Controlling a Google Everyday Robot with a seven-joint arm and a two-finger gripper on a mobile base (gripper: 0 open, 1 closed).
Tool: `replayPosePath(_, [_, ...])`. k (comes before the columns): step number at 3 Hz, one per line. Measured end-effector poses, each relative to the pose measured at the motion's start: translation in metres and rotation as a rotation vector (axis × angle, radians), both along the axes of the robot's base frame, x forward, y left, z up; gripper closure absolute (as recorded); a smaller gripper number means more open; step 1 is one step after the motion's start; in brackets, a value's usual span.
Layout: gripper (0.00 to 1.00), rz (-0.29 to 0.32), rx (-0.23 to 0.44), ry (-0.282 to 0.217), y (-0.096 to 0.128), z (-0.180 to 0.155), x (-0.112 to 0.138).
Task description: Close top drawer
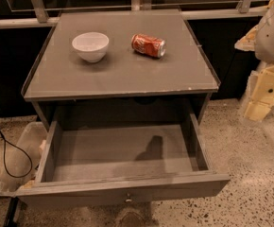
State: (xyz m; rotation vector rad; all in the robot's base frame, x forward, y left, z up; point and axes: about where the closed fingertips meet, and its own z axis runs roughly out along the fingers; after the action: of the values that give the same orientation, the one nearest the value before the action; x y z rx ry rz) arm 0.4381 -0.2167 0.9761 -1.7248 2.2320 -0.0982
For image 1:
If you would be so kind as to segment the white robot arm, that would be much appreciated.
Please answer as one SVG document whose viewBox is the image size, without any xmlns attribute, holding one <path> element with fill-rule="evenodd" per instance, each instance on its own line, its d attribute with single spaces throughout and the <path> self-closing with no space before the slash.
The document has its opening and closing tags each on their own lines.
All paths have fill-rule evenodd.
<svg viewBox="0 0 274 227">
<path fill-rule="evenodd" d="M 274 1 L 269 3 L 267 13 L 260 22 L 234 47 L 242 51 L 253 51 L 265 67 L 254 73 L 255 85 L 250 93 L 244 117 L 262 121 L 274 106 Z"/>
</svg>

